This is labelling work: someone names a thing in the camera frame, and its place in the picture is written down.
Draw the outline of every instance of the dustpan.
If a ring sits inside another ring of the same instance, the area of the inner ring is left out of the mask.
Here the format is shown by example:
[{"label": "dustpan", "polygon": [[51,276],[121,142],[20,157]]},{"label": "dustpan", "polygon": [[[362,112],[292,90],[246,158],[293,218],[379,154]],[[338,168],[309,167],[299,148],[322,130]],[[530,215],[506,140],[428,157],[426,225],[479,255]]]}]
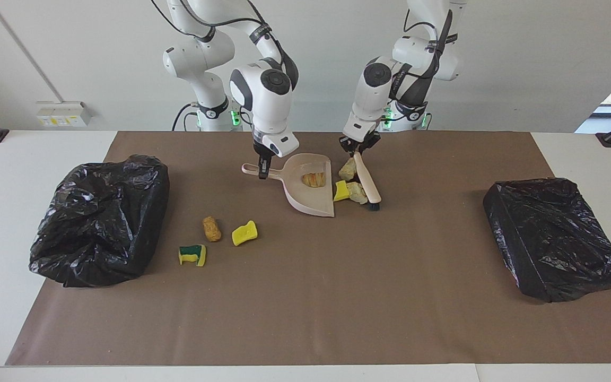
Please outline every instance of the dustpan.
[{"label": "dustpan", "polygon": [[[242,172],[250,176],[257,176],[259,174],[259,167],[255,164],[244,163],[242,165]],[[303,184],[301,177],[311,172],[325,173],[326,183],[324,187],[313,188]],[[308,215],[334,217],[331,161],[325,155],[292,155],[284,163],[283,169],[270,169],[267,177],[282,182],[286,200],[296,210]]]}]

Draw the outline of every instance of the black garbage bag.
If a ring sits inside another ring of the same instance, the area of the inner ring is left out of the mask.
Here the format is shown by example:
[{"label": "black garbage bag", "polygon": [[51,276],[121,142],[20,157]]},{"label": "black garbage bag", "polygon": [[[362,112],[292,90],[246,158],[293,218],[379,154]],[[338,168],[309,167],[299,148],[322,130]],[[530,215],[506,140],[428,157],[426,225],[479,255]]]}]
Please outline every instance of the black garbage bag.
[{"label": "black garbage bag", "polygon": [[611,288],[611,243],[576,184],[562,178],[497,182],[483,205],[524,294],[560,302]]},{"label": "black garbage bag", "polygon": [[155,252],[168,195],[167,166],[155,157],[75,167],[41,220],[30,271],[65,287],[138,278]]}]

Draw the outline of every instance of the brush handle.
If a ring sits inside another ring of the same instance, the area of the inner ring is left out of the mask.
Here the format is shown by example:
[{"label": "brush handle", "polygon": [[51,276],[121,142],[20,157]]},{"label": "brush handle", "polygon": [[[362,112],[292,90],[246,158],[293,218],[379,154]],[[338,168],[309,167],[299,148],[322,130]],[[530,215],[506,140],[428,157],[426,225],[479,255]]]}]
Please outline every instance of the brush handle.
[{"label": "brush handle", "polygon": [[[258,176],[259,167],[256,164],[244,163],[242,165],[242,172],[250,176]],[[270,169],[267,174],[267,177],[269,177],[270,179],[276,179],[276,180],[281,181],[282,180],[282,170]]]},{"label": "brush handle", "polygon": [[357,167],[357,177],[360,179],[360,184],[362,184],[362,188],[364,189],[364,193],[366,193],[366,198],[369,199],[369,203],[381,203],[381,195],[378,189],[376,189],[374,179],[371,179],[369,170],[364,166],[362,156],[359,152],[355,152],[353,157],[355,159],[355,167]]}]

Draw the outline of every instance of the electrical outlet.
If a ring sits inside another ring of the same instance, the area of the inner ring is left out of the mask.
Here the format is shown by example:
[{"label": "electrical outlet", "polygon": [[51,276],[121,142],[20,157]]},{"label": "electrical outlet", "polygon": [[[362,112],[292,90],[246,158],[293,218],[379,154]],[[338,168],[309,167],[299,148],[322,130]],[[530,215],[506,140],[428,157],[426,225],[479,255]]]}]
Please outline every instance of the electrical outlet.
[{"label": "electrical outlet", "polygon": [[41,125],[44,127],[58,126],[58,124],[56,124],[56,121],[51,118],[51,114],[53,114],[53,109],[41,109],[37,113],[37,119],[39,120],[39,123],[41,123]]},{"label": "electrical outlet", "polygon": [[91,115],[83,102],[39,101],[37,105],[41,106],[37,119],[44,127],[87,127],[91,121]]},{"label": "electrical outlet", "polygon": [[51,120],[56,123],[58,127],[68,127],[72,126],[70,121],[67,120],[66,112],[68,109],[54,109],[53,114],[51,114]]}]

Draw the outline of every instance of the dustpan handle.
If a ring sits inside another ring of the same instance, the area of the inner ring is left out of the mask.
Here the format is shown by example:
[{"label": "dustpan handle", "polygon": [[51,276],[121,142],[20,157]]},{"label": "dustpan handle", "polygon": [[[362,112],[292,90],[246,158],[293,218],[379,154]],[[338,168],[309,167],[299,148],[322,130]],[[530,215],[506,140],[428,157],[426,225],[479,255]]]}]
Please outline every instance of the dustpan handle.
[{"label": "dustpan handle", "polygon": [[[242,165],[242,172],[250,176],[258,176],[259,167],[256,164],[244,163]],[[270,169],[267,174],[267,177],[269,177],[270,179],[282,180],[282,177],[280,176],[281,172],[282,170]]]}]

